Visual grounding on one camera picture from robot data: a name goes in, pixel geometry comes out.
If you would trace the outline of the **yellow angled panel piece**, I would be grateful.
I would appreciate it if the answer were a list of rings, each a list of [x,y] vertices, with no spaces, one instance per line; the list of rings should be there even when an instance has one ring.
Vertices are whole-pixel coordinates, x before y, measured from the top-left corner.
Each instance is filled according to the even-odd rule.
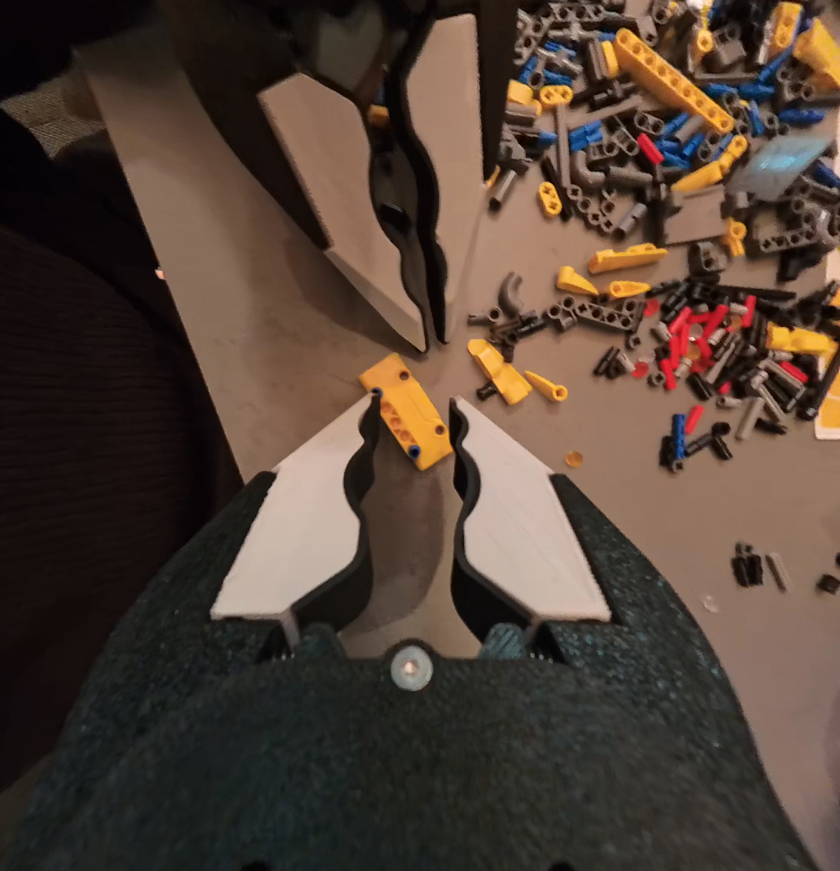
[[[515,405],[533,391],[526,378],[488,341],[470,340],[467,350],[486,378],[484,385],[476,391],[480,401],[500,396],[508,405]]]

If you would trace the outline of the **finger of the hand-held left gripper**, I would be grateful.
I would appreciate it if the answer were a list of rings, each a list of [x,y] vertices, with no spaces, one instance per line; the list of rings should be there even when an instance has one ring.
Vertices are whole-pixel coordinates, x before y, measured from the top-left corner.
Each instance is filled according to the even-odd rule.
[[[384,233],[371,196],[371,144],[357,106],[300,72],[258,101],[326,242],[324,253],[371,307],[419,352],[425,319],[404,288],[402,255]]]
[[[407,168],[427,343],[449,343],[475,244],[483,198],[478,22],[462,12],[418,16],[398,33],[386,101]]]

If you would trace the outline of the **scattered small black pins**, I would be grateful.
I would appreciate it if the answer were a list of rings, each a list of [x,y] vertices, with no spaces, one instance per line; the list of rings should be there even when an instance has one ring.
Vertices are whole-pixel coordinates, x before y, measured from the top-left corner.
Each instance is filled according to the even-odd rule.
[[[813,583],[812,590],[818,597],[835,596],[840,592],[840,551],[835,554],[836,573],[824,572]],[[761,553],[752,544],[738,542],[730,558],[734,582],[743,589],[752,589],[772,584],[780,593],[795,589],[793,576],[786,561],[776,551]]]

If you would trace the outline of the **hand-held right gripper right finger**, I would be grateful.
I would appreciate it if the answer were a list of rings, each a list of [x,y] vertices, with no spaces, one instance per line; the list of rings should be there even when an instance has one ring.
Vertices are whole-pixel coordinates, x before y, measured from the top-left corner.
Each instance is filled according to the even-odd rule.
[[[606,626],[611,606],[557,476],[471,402],[449,399],[454,526],[449,592],[482,645],[513,633],[527,659],[565,659],[553,625]]]

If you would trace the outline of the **black cross connector piece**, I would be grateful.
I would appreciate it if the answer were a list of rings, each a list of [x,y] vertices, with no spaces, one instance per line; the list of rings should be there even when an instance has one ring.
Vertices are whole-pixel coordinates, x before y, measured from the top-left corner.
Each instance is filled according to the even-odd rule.
[[[469,313],[466,324],[470,328],[485,329],[486,339],[490,343],[514,346],[524,338],[546,329],[548,320],[534,310],[510,315],[494,307]]]

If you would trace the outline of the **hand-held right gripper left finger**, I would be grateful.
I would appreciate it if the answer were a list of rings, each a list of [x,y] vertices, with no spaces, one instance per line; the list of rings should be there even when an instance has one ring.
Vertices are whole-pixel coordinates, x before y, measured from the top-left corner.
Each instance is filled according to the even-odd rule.
[[[275,623],[297,647],[314,625],[340,632],[371,599],[363,502],[375,481],[381,396],[368,394],[272,470],[210,608],[213,621]]]

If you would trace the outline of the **pile of loose building pieces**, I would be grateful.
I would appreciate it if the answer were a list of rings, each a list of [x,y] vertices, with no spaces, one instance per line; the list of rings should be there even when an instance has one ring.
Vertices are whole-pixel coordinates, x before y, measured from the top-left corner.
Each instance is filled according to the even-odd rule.
[[[840,369],[840,283],[826,279],[840,243],[840,43],[826,7],[517,10],[490,208],[536,165],[542,215],[609,244],[559,267],[557,298],[535,312],[561,335],[620,336],[594,378],[687,388],[696,403],[659,450],[673,474],[703,450],[731,460],[729,441],[756,431],[815,433]]]

